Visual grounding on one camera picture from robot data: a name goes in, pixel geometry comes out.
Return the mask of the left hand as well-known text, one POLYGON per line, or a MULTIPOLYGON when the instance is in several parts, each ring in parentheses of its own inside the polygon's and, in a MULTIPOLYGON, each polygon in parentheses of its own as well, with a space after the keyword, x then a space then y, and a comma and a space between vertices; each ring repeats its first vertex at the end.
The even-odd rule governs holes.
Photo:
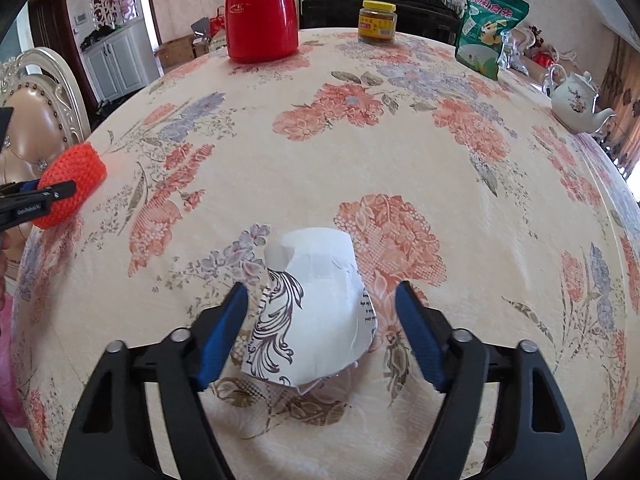
POLYGON ((6 270, 8 270, 8 258, 6 258, 6 250, 10 247, 11 240, 6 232, 2 231, 1 247, 0 247, 0 310, 3 310, 6 300, 6 270))

